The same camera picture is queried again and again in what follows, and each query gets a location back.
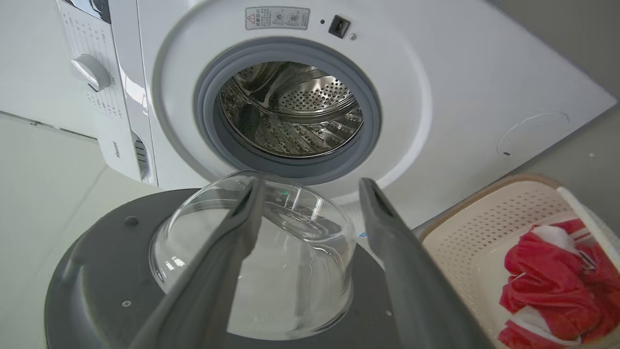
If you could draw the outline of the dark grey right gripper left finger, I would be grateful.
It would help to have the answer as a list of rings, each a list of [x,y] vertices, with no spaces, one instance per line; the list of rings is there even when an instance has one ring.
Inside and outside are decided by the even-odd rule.
[[[261,228],[265,183],[253,179],[131,342],[132,349],[217,349],[242,262]]]

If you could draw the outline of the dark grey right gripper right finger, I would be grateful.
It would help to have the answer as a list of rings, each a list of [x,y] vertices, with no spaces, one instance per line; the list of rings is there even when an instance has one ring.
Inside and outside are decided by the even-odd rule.
[[[375,181],[359,181],[359,201],[370,249],[385,267],[403,347],[492,349],[492,341]]]

